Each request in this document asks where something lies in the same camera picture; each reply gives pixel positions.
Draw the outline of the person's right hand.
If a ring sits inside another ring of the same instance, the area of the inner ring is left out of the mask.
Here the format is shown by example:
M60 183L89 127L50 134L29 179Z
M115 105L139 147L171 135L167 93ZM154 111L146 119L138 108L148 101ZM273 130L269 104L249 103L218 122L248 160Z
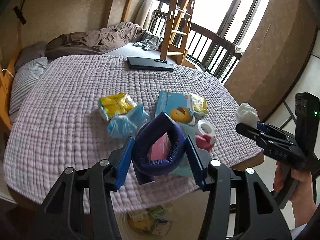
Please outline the person's right hand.
M295 226L299 227L309 222L317 206L313 201L311 173L292 169L291 177L298 180L298 185L290 198L290 202L295 218Z

